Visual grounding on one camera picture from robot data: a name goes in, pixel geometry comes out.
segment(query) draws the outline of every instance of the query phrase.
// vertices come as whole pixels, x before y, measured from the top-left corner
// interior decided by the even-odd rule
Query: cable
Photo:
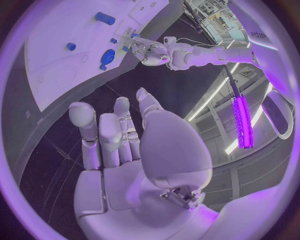
[[[181,38],[177,39],[177,40],[176,40],[176,43],[177,43],[179,40],[181,40],[181,39],[186,39],[186,40],[189,40],[189,41],[191,41],[191,42],[199,43],[199,44],[207,45],[207,46],[212,46],[212,47],[216,46],[216,45],[207,44],[207,43],[200,42],[200,41],[194,41],[194,40],[191,40],[191,39],[188,39],[188,38],[185,38],[185,37],[181,37]]]

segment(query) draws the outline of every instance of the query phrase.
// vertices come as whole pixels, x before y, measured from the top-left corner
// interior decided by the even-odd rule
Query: dark floor
[[[190,38],[208,43],[195,31],[176,21],[165,36]],[[143,134],[136,91],[144,87],[161,105],[184,118],[220,73],[212,64],[171,71],[166,66],[146,67],[142,64],[97,88],[82,101],[91,104],[97,118],[113,111],[116,98],[130,100],[130,113],[139,136]],[[34,149],[20,183],[20,189],[36,212],[60,234],[70,240],[86,239],[79,228],[73,209],[76,182],[84,170],[81,137],[66,112],[56,121]]]

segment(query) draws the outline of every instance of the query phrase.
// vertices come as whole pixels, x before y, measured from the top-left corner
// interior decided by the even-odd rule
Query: fluorescent light
[[[266,97],[266,95],[272,91],[272,84],[269,83],[268,87],[267,87],[267,90],[265,92],[265,95],[264,95],[264,98]],[[252,128],[255,126],[255,124],[258,122],[260,116],[262,115],[263,113],[263,107],[262,105],[259,106],[257,112],[255,113],[254,117],[252,118],[251,120],[251,125],[252,125]],[[231,154],[231,152],[236,149],[238,147],[238,140],[236,139],[228,148],[225,149],[225,152],[227,154]]]
[[[249,38],[249,41],[250,41],[251,43],[254,43],[254,44],[256,44],[256,45],[259,45],[259,46],[262,46],[262,47],[265,47],[265,48],[268,48],[268,49],[273,49],[273,50],[276,50],[276,51],[278,51],[278,49],[277,49],[276,47],[269,46],[269,45],[266,45],[266,44],[263,44],[263,43],[260,43],[260,42],[254,41],[254,40],[252,40],[252,39],[250,39],[250,38]]]
[[[228,47],[226,47],[226,49],[228,49],[233,43],[234,43],[235,40],[232,40],[232,42],[228,45]]]
[[[237,69],[237,67],[239,66],[239,62],[237,62],[234,67],[232,68],[232,70],[230,71],[231,74],[234,73],[234,71]],[[214,91],[214,93],[206,100],[206,102],[188,119],[188,121],[192,121],[205,107],[207,104],[209,104],[209,102],[216,96],[216,94],[221,90],[221,88],[225,85],[226,81],[229,79],[229,77],[227,76],[224,81],[221,83],[221,85]]]

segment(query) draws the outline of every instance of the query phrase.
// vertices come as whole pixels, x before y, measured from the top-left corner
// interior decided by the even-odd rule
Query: purple light
[[[241,97],[235,98],[232,102],[232,108],[235,117],[238,148],[253,148],[251,118],[245,97],[241,95]]]

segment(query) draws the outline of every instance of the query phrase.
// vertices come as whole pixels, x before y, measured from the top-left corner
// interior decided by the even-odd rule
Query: robotic arm
[[[191,66],[204,66],[208,63],[225,65],[232,63],[248,63],[260,67],[251,47],[222,46],[205,48],[179,43],[174,36],[166,36],[163,44],[141,37],[133,37],[132,53],[146,66],[166,64],[171,70],[187,70]]]

